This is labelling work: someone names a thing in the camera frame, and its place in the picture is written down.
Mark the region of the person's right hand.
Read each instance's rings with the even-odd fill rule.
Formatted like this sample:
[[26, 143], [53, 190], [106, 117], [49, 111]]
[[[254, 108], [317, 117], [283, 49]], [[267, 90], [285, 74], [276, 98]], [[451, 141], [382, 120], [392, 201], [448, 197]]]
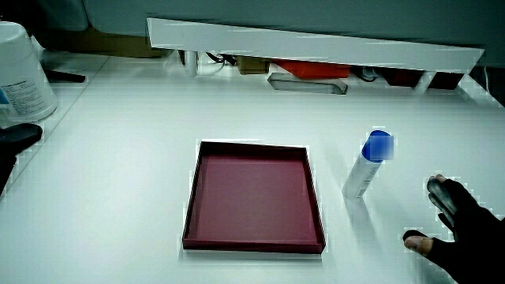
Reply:
[[482, 207], [459, 182], [440, 174], [427, 182], [428, 198], [452, 242], [418, 230], [403, 234], [404, 245], [445, 270], [457, 283], [504, 282], [504, 221]]

